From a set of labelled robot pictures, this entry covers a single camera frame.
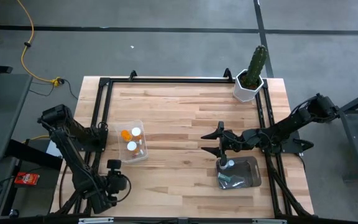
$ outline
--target concrete floor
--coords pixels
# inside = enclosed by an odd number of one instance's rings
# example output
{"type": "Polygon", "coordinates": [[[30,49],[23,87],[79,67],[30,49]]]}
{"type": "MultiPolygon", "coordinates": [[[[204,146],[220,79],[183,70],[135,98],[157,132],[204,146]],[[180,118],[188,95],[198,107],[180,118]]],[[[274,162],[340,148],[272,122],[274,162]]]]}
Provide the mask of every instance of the concrete floor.
{"type": "MultiPolygon", "coordinates": [[[[200,27],[257,29],[253,0],[23,0],[35,24],[45,26],[200,27]]],[[[266,29],[358,30],[358,0],[260,0],[266,29]]],[[[0,0],[0,24],[28,25],[15,0],[0,0]]],[[[20,64],[28,31],[0,30],[0,65],[20,64]]],[[[39,31],[25,61],[35,74],[64,77],[78,94],[85,75],[220,77],[246,68],[259,34],[39,31]]],[[[274,77],[284,78],[292,107],[320,92],[342,106],[358,96],[358,35],[267,35],[274,77]]],[[[32,85],[48,93],[50,86],[32,85]]],[[[45,134],[36,123],[57,104],[73,111],[67,86],[49,97],[29,93],[14,132],[23,140],[45,134]]],[[[315,214],[358,221],[358,184],[344,184],[354,167],[342,124],[311,124],[301,137],[315,214]]]]}

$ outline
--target white pot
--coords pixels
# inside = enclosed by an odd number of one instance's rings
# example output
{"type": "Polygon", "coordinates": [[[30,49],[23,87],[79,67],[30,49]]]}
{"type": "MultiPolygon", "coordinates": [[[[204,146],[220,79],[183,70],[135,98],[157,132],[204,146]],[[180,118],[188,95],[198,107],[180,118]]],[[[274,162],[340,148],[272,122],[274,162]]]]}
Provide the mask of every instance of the white pot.
{"type": "Polygon", "coordinates": [[[259,92],[261,87],[264,85],[264,81],[262,80],[262,78],[259,75],[260,85],[258,86],[258,88],[256,88],[256,90],[249,90],[249,89],[241,87],[241,84],[239,81],[240,75],[246,71],[247,70],[244,69],[243,71],[240,72],[240,74],[238,74],[236,76],[236,84],[234,86],[234,91],[233,91],[233,96],[242,103],[253,100],[255,98],[255,95],[259,92]]]}

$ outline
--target green cactus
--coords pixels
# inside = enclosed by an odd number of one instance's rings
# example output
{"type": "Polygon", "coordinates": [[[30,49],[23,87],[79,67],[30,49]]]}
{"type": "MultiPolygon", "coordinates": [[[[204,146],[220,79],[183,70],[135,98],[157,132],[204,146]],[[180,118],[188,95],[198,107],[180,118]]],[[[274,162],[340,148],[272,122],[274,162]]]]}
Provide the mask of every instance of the green cactus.
{"type": "Polygon", "coordinates": [[[266,58],[266,47],[263,45],[258,46],[255,49],[251,62],[249,63],[247,73],[244,73],[240,76],[241,87],[249,90],[255,90],[256,88],[258,88],[258,86],[260,85],[259,75],[265,65],[266,58]]]}

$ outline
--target yellow cable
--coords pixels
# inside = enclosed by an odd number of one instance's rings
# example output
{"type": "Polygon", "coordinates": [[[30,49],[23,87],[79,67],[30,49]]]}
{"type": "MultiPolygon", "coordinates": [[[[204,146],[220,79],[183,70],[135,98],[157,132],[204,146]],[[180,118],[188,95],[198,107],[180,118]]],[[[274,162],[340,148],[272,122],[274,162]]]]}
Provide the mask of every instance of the yellow cable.
{"type": "Polygon", "coordinates": [[[36,139],[40,139],[40,138],[49,138],[49,135],[37,136],[37,137],[31,138],[30,140],[36,140],[36,139]]]}
{"type": "MultiPolygon", "coordinates": [[[[30,20],[30,24],[31,24],[31,36],[30,36],[30,39],[27,41],[27,43],[29,43],[29,45],[31,44],[31,41],[32,39],[34,38],[34,23],[32,22],[32,19],[31,19],[31,16],[29,14],[29,12],[27,12],[27,9],[23,6],[23,4],[20,2],[20,0],[17,0],[17,2],[20,4],[20,6],[22,6],[24,12],[27,14],[27,17],[29,18],[30,20]]],[[[25,53],[27,52],[27,49],[28,49],[28,46],[25,46],[24,49],[23,49],[23,53],[22,53],[22,57],[21,57],[21,62],[22,62],[22,66],[24,68],[24,70],[26,70],[26,72],[30,75],[32,75],[34,78],[38,79],[38,80],[41,80],[41,81],[44,81],[44,82],[50,82],[51,84],[55,85],[55,86],[59,86],[59,82],[58,82],[58,79],[60,77],[57,77],[56,79],[53,79],[53,80],[47,80],[47,79],[44,79],[44,78],[40,78],[38,77],[37,75],[35,75],[34,73],[32,73],[24,64],[24,55],[25,53]]]]}

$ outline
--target clear plastic tray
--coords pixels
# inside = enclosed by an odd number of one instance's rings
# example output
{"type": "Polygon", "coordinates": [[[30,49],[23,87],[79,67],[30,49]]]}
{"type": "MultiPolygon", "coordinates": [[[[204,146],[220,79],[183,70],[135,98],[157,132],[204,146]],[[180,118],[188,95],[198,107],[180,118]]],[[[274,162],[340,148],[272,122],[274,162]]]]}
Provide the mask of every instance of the clear plastic tray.
{"type": "Polygon", "coordinates": [[[148,158],[146,138],[142,121],[115,121],[112,124],[114,129],[114,143],[118,145],[119,160],[125,163],[133,163],[148,158]]]}

